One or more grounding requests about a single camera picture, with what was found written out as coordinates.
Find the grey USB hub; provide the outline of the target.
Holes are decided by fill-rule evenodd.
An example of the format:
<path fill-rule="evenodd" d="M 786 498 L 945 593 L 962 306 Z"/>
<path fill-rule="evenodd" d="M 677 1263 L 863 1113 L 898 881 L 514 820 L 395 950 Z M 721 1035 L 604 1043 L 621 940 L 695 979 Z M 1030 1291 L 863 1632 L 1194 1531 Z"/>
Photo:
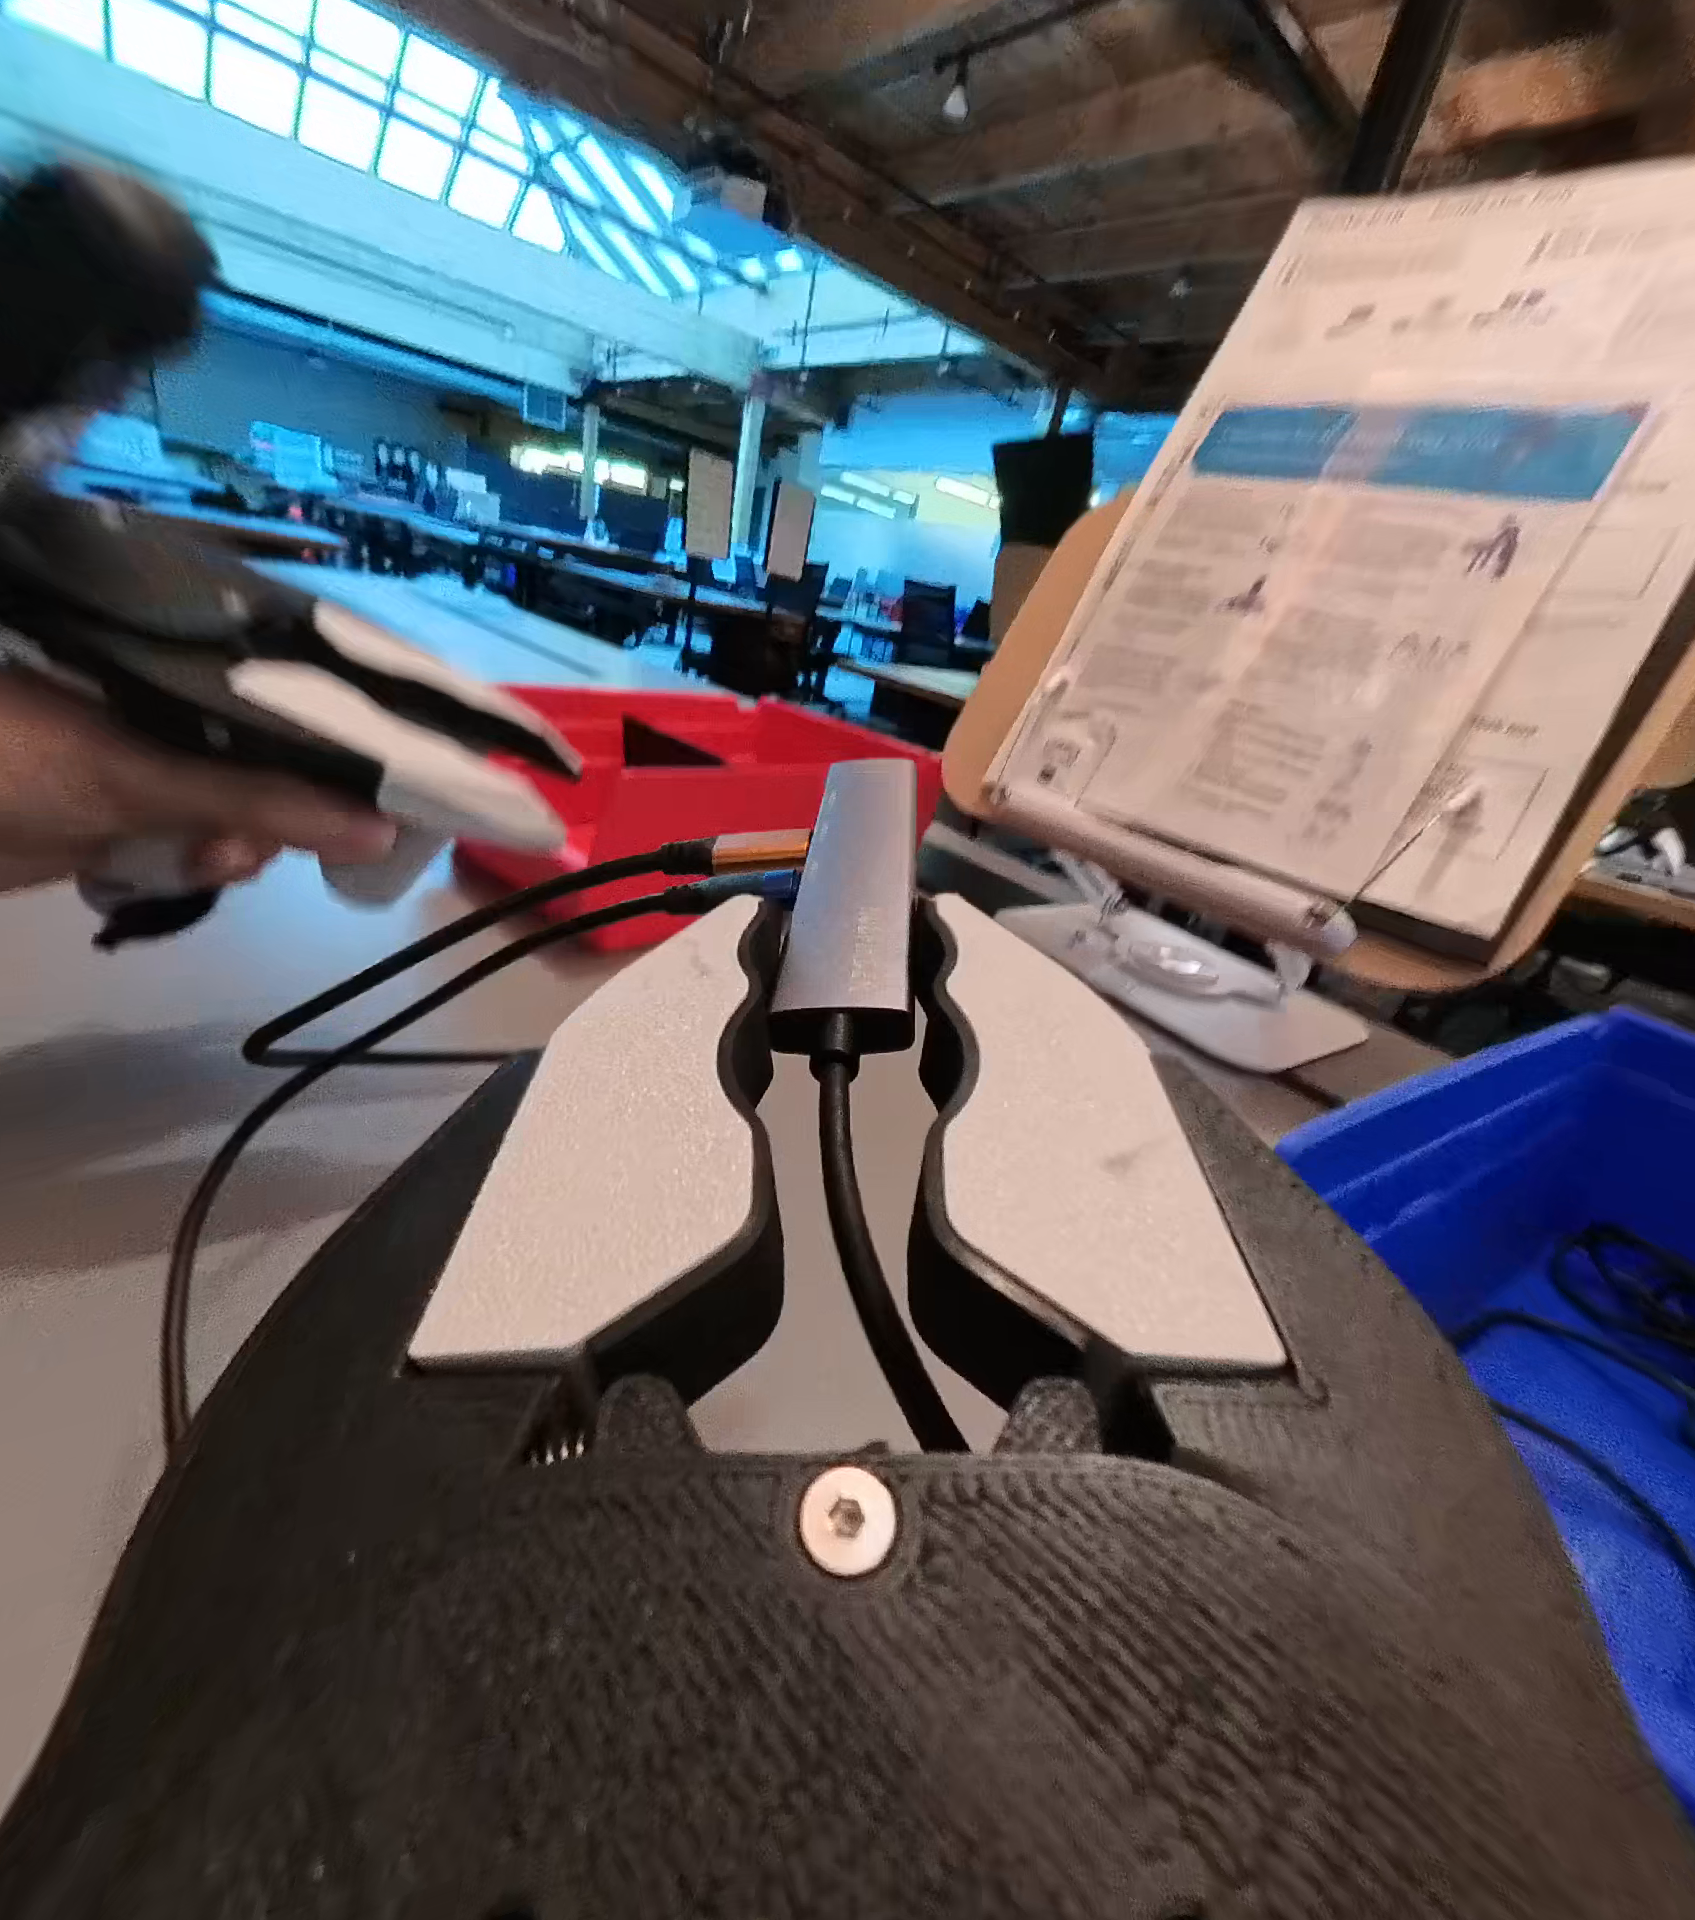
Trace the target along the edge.
<path fill-rule="evenodd" d="M 775 1051 L 858 1062 L 913 1046 L 915 802 L 909 760 L 828 769 L 769 1002 Z"/>

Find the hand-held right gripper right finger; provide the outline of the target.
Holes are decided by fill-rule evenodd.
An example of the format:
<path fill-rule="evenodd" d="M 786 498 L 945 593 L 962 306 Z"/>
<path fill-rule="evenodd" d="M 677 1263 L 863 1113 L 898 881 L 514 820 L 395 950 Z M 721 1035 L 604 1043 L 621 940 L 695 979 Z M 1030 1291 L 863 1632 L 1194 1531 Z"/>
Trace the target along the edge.
<path fill-rule="evenodd" d="M 1099 1420 L 1291 1404 L 1253 1263 L 1132 1025 L 957 896 L 915 918 L 931 1126 L 908 1237 L 928 1352 L 998 1409 L 1039 1381 Z"/>

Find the ceiling projector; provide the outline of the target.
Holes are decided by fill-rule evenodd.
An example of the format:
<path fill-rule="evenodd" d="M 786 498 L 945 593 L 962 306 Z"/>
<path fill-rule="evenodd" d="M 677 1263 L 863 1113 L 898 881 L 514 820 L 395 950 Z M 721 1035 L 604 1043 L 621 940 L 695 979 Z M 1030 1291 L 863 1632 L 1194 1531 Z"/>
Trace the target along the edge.
<path fill-rule="evenodd" d="M 721 258 L 752 258 L 771 252 L 785 237 L 771 220 L 777 208 L 769 179 L 725 165 L 700 165 L 682 174 L 672 228 Z"/>

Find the blue plastic bin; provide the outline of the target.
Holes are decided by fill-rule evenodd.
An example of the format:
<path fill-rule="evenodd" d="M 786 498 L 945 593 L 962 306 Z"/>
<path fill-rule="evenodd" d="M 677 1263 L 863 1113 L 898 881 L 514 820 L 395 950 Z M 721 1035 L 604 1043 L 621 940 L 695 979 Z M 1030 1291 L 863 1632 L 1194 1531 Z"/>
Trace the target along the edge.
<path fill-rule="evenodd" d="M 1695 1035 L 1569 1021 L 1279 1155 L 1501 1413 L 1695 1824 Z"/>

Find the red plastic bin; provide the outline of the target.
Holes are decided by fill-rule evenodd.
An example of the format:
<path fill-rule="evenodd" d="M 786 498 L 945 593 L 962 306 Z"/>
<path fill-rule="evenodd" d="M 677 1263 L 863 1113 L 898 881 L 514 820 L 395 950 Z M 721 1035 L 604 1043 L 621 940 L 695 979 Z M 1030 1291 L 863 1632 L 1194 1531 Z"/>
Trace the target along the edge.
<path fill-rule="evenodd" d="M 790 869 L 836 761 L 897 760 L 915 769 L 915 836 L 935 812 L 939 753 L 777 699 L 643 688 L 510 686 L 575 748 L 575 781 L 520 768 L 556 812 L 562 839 L 519 854 L 454 846 L 454 875 L 484 896 L 592 869 L 677 839 L 743 839 L 775 854 L 756 875 Z"/>

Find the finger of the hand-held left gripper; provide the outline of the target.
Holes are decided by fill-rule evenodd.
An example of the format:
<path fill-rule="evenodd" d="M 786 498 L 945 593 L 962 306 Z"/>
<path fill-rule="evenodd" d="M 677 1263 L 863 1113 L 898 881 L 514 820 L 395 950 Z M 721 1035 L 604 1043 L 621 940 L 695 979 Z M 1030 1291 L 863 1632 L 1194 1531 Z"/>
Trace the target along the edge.
<path fill-rule="evenodd" d="M 492 686 L 430 665 L 419 678 L 303 661 L 243 661 L 230 688 L 244 706 L 369 768 L 380 813 L 529 854 L 566 824 L 505 761 L 571 777 L 571 743 Z"/>
<path fill-rule="evenodd" d="M 515 760 L 561 781 L 583 769 L 566 732 L 519 696 L 322 598 L 312 601 L 312 665 L 378 713 L 466 753 Z"/>

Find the black monitor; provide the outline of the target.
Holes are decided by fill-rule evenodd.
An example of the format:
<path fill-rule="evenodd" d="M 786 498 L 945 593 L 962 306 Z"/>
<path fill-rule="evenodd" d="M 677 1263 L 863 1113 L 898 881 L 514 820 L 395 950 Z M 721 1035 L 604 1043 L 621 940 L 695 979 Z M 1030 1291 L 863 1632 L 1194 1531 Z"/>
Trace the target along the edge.
<path fill-rule="evenodd" d="M 991 447 L 1004 549 L 1055 549 L 1090 511 L 1094 432 L 1042 432 Z"/>

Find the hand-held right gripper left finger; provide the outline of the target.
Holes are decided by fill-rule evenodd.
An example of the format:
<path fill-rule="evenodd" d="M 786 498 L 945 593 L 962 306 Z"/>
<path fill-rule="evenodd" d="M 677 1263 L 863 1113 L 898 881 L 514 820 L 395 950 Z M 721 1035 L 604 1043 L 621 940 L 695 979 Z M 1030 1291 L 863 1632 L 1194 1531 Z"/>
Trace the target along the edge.
<path fill-rule="evenodd" d="M 632 1374 L 700 1402 L 771 1336 L 785 1244 L 759 1104 L 782 907 L 698 916 L 561 1023 L 408 1340 L 417 1372 Z"/>

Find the person's left hand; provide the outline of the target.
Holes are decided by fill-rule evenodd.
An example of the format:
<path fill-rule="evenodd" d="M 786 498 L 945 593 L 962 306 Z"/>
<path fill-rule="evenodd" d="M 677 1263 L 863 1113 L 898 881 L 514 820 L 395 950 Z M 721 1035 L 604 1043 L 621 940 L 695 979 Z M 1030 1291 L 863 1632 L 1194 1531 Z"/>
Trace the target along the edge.
<path fill-rule="evenodd" d="M 280 776 L 163 753 L 89 701 L 0 670 L 0 896 L 90 877 L 142 839 L 177 851 L 183 885 L 215 889 L 284 851 L 378 862 L 395 828 Z"/>

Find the black cable blue-ringed plug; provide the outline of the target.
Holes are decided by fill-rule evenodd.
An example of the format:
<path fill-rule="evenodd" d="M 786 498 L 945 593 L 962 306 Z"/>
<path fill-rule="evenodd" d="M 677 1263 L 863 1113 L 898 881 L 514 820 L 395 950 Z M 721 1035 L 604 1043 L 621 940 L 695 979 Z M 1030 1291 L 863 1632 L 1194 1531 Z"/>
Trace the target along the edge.
<path fill-rule="evenodd" d="M 413 967 L 552 886 L 463 916 L 254 1031 L 244 1057 L 287 1077 L 213 1152 L 171 1241 L 158 1332 L 163 1452 L 192 1422 L 187 1326 L 206 1224 L 247 1145 L 303 1092 L 355 1068 L 498 1068 L 498 1057 L 387 1048 L 458 995 L 571 935 L 677 918 L 520 1060 L 514 1108 L 449 1224 L 417 1228 L 404 1369 L 544 1374 L 579 1428 L 618 1381 L 695 1404 L 756 1357 L 785 1306 L 785 1237 L 759 1104 L 771 1081 L 767 1002 L 798 867 L 713 871 L 711 846 L 627 864 L 670 886 L 544 924 L 357 1039 L 287 1048 L 309 1021 Z"/>

